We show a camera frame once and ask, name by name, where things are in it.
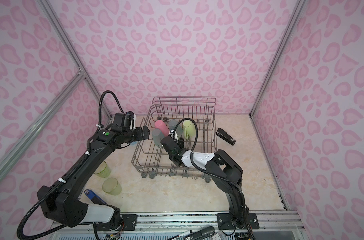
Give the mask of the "pink plastic cup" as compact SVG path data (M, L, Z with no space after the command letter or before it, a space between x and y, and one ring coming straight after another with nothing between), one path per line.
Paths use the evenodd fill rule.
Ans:
M155 122L155 128L160 130L165 137L167 137L170 134L168 126L162 120L157 120Z

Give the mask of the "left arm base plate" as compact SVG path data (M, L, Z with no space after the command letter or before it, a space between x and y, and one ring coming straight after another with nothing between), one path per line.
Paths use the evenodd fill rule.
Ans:
M115 226L110 223L96 224L96 230L101 232L119 232L119 231L134 231L137 225L138 215L123 214L120 215L120 221Z

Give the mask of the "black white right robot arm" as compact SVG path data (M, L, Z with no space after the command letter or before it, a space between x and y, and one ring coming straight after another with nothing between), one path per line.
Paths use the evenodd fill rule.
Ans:
M195 152L198 135L195 135L190 149L183 148L176 139L177 130L161 140L161 144L169 155L169 159L177 166L194 167L198 171L209 175L216 186L226 194L229 203L231 223L237 230L246 229L249 238L255 240L252 226L248 217L249 207L246 204L242 190L243 169L223 150L214 153Z

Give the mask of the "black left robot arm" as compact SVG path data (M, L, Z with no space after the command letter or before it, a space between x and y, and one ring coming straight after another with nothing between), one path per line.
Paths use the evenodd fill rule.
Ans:
M79 196L90 177L111 153L129 146L132 142L147 140L149 135L148 127L135 126L133 112L121 110L107 127L98 122L97 130L87 140L87 150L79 160L50 187L42 186L39 189L38 201L22 218L17 228L18 239L36 240L65 227L86 224L101 224L108 230L122 230L124 221L119 208L83 203ZM60 223L60 226L36 235L26 235L24 227L37 209L42 210L45 218Z

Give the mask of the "cream green-handled mug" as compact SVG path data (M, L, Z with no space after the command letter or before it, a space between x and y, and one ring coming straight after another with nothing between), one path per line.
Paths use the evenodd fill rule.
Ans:
M196 128L191 120L183 121L183 137L184 139L193 138L196 135Z

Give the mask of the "teal textured plastic cup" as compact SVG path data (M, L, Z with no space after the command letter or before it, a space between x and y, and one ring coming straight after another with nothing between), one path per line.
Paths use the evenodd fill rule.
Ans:
M176 125L178 124L178 122L179 121L177 121L177 120L175 120L175 119L171 119L171 120L169 120L169 129L170 129L170 131L173 131L174 129L175 129L175 127L176 127ZM183 131L183 128L182 128L182 124L179 124L178 125L178 127L177 127L177 135L179 136L179 137L181 137L182 135L183 135L183 133L184 133L184 131Z

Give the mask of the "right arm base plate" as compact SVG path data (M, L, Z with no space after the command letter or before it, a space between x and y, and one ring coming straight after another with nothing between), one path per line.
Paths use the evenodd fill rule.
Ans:
M218 228L220 230L247 230L246 225L251 227L251 230L259 230L260 225L256 213L249 213L246 219L238 220L230 213L216 214Z

